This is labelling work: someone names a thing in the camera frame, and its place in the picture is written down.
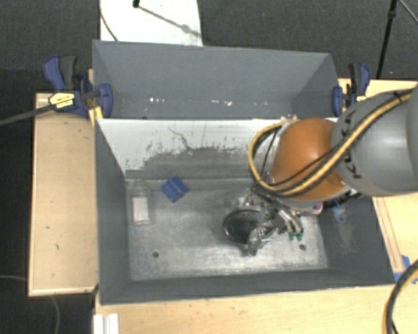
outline wooden table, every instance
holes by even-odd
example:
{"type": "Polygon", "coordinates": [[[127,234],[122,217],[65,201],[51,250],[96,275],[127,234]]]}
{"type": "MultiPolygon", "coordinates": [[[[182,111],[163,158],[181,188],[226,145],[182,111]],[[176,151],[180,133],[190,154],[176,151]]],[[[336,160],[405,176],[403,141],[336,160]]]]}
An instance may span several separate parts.
{"type": "MultiPolygon", "coordinates": [[[[340,80],[341,85],[347,81],[340,80]]],[[[367,95],[411,88],[411,81],[372,81],[367,95]]],[[[46,104],[37,95],[37,107],[46,104]]],[[[93,132],[70,114],[38,116],[34,128],[29,295],[92,292],[98,283],[93,132]]],[[[400,253],[418,257],[418,194],[375,198],[392,266],[400,253]]],[[[381,333],[392,286],[296,292],[227,299],[111,305],[120,333],[381,333]]],[[[418,334],[418,283],[400,296],[400,334],[418,334]]]]}

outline scratched surface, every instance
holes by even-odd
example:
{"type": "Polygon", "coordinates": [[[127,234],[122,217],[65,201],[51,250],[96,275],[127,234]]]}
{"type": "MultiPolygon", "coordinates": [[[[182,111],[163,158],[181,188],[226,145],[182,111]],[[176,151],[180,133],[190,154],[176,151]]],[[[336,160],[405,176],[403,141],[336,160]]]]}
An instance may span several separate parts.
{"type": "MultiPolygon", "coordinates": [[[[127,205],[136,196],[131,184],[142,180],[147,188],[142,196],[148,199],[148,225],[130,222],[127,207],[133,280],[327,267],[316,218],[302,219],[305,234],[300,243],[275,234],[256,257],[245,255],[223,233],[224,217],[252,183],[249,142],[258,130],[276,120],[100,122],[125,173],[126,189],[131,190],[127,205]],[[189,191],[172,203],[161,192],[161,185],[174,175],[189,191]]],[[[259,151],[258,162],[267,146],[259,151]]]]}

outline gray bin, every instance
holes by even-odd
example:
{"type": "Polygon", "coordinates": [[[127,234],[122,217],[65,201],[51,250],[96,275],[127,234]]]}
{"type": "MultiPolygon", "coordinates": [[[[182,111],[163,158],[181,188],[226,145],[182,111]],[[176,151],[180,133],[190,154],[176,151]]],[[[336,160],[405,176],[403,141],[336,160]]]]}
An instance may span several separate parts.
{"type": "Polygon", "coordinates": [[[330,56],[95,42],[93,69],[116,98],[95,128],[101,304],[393,283],[367,197],[346,223],[303,218],[301,243],[273,235],[256,257],[222,231],[251,184],[252,136],[287,114],[331,116],[330,56]],[[172,203],[160,187],[175,175],[189,191],[172,203]]]}

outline white paper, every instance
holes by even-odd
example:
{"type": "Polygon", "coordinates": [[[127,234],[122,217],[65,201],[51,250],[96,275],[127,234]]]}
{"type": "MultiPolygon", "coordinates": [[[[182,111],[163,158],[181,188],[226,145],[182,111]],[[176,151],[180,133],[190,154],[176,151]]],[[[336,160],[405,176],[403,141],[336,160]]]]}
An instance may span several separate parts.
{"type": "MultiPolygon", "coordinates": [[[[102,15],[119,41],[202,46],[196,0],[101,0],[102,15]]],[[[100,39],[113,41],[100,20],[100,39]]]]}

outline black floor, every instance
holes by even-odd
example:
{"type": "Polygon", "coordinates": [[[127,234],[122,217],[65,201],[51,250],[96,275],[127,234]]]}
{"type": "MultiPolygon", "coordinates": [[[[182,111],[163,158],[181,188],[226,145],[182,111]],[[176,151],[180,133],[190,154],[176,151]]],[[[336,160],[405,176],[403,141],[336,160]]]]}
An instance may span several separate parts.
{"type": "MultiPolygon", "coordinates": [[[[340,77],[352,61],[376,72],[390,0],[198,0],[206,45],[327,51],[340,77]]],[[[418,0],[405,0],[418,16],[418,0]]],[[[0,0],[0,118],[27,111],[49,88],[52,54],[91,66],[98,0],[0,0]]],[[[418,79],[418,27],[398,7],[382,76],[418,79]]],[[[27,276],[31,122],[0,128],[0,275],[27,276]]],[[[0,334],[53,333],[50,300],[29,300],[24,283],[0,280],[0,334]]],[[[90,330],[91,296],[59,296],[60,333],[90,330]]]]}

